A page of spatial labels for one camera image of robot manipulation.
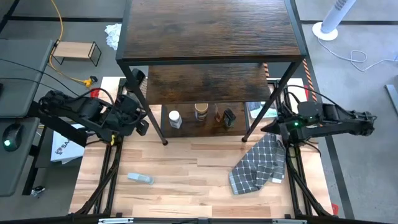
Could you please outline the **dark wood black-frame shelf unit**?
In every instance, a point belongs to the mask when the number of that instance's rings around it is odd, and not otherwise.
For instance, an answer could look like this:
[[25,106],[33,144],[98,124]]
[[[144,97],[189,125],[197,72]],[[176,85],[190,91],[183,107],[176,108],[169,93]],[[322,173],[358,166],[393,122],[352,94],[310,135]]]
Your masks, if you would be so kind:
[[[168,138],[247,141],[306,56],[291,0],[127,0],[116,61],[163,145]],[[148,79],[144,98],[132,70]],[[248,102],[265,101],[257,118]],[[208,103],[195,117],[195,103]],[[222,120],[215,120],[217,104]],[[236,115],[224,125],[223,113]],[[179,129],[169,122],[176,110]]]

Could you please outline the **grey metal strip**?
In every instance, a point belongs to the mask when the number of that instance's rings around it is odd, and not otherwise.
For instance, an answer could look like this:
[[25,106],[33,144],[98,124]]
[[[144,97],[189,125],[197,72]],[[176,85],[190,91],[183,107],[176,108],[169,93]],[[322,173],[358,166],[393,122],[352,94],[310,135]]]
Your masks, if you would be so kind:
[[386,89],[387,94],[389,95],[389,98],[394,107],[394,110],[398,115],[398,91],[395,89],[395,86],[392,84],[385,85],[384,88]]

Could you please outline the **white crumpled cloth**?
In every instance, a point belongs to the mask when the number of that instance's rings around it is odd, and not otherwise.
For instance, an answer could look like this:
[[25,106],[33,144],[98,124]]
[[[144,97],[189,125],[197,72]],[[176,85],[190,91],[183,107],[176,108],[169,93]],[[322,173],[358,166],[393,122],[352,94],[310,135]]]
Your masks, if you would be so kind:
[[113,24],[113,25],[107,25],[104,30],[105,33],[107,34],[106,44],[109,47],[111,47],[113,50],[118,49],[121,27],[122,27],[122,24],[117,23],[117,24]]

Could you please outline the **dark green spice tin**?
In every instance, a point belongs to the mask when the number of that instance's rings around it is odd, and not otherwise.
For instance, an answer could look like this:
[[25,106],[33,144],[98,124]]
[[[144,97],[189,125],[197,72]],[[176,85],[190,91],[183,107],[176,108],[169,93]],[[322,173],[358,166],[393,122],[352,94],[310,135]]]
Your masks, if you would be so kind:
[[233,113],[233,111],[231,109],[227,108],[223,113],[224,125],[227,128],[232,128],[234,126],[235,119],[236,119],[236,115]]

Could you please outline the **small wood black-frame stand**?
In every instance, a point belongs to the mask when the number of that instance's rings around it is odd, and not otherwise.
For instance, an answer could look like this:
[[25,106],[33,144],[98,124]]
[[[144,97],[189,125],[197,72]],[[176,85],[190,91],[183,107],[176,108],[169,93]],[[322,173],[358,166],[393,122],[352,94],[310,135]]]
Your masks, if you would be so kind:
[[61,65],[66,58],[89,60],[97,67],[102,56],[102,51],[95,41],[93,42],[67,42],[57,40],[51,55]]

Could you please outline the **metal clamp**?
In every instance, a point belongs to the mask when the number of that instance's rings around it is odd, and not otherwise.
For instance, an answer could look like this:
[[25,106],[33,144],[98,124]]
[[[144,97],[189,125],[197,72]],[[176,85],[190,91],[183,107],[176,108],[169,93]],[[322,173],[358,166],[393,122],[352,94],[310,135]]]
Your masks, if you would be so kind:
[[36,186],[31,190],[31,196],[33,197],[37,197],[38,195],[40,195],[43,191],[45,190],[45,187],[43,186]]

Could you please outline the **white-lid glass spice jar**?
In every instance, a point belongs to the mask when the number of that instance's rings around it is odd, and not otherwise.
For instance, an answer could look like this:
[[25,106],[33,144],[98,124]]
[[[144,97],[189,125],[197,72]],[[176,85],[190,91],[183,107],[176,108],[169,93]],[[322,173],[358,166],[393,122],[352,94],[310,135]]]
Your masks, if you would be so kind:
[[171,127],[179,129],[182,125],[182,117],[180,113],[176,110],[173,110],[169,113],[169,122]]

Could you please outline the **grey desk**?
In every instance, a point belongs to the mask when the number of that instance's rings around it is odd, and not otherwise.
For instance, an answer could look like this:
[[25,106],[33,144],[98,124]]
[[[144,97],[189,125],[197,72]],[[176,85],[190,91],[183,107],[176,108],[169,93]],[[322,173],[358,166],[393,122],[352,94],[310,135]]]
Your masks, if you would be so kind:
[[[15,193],[35,138],[39,118],[27,115],[52,47],[51,40],[0,39],[0,197]],[[3,134],[13,124],[21,127],[21,144],[7,151]]]

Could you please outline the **grey checked dish cloth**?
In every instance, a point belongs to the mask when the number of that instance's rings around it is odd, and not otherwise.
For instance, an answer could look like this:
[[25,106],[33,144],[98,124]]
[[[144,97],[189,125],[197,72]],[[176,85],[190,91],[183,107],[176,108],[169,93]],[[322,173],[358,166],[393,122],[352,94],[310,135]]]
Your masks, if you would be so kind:
[[276,134],[265,134],[229,173],[232,193],[248,194],[267,182],[281,183],[285,177],[286,149]]

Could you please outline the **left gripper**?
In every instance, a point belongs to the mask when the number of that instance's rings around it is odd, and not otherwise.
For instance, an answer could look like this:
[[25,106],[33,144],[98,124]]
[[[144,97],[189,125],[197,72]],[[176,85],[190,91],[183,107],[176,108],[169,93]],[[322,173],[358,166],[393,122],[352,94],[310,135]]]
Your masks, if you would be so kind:
[[145,117],[146,112],[135,98],[130,95],[120,95],[111,110],[110,128],[119,135],[129,136],[137,126],[137,133],[145,136],[149,127],[149,123],[142,120]]

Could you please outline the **tan-lid brown spice jar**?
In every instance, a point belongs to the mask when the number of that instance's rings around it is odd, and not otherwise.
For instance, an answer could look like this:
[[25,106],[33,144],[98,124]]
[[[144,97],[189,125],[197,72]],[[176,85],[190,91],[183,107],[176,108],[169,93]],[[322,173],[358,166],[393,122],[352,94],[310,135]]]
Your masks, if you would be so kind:
[[199,121],[203,121],[207,117],[208,103],[195,103],[195,117]]

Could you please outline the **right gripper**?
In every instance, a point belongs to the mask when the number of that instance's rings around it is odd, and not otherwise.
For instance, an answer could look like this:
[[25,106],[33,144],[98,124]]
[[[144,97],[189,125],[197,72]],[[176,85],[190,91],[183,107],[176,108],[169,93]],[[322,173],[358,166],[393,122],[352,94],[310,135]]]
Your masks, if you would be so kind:
[[269,132],[281,134],[283,142],[301,142],[308,139],[304,132],[307,125],[308,119],[305,118],[287,118],[281,122],[275,119],[269,125],[271,127]]

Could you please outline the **white printed box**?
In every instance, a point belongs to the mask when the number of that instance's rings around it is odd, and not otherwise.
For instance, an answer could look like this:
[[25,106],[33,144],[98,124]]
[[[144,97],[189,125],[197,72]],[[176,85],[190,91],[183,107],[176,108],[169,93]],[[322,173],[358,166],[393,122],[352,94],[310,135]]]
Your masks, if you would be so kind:
[[61,162],[66,164],[74,159],[82,157],[84,155],[85,148],[60,133],[53,132],[52,140],[52,152],[50,156],[51,162]]

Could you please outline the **printed booklet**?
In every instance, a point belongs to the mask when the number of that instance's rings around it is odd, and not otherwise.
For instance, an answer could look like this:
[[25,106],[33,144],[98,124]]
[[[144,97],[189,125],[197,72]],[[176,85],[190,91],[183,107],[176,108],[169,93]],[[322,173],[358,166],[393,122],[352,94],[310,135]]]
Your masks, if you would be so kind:
[[[250,117],[252,119],[257,118],[258,114],[261,112],[263,106],[265,105],[265,101],[257,101],[257,102],[248,102],[246,106],[249,110]],[[276,118],[277,117],[277,108],[275,104],[271,105],[270,108],[266,111],[263,118]]]

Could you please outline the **grey oblong plastic tool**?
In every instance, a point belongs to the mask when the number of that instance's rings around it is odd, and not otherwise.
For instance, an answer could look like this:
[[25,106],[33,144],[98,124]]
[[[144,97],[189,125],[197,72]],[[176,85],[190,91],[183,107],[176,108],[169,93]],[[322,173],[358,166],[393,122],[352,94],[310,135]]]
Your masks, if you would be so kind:
[[153,177],[144,174],[130,172],[128,173],[127,178],[129,180],[134,180],[136,182],[145,183],[149,185],[152,185],[154,183]]

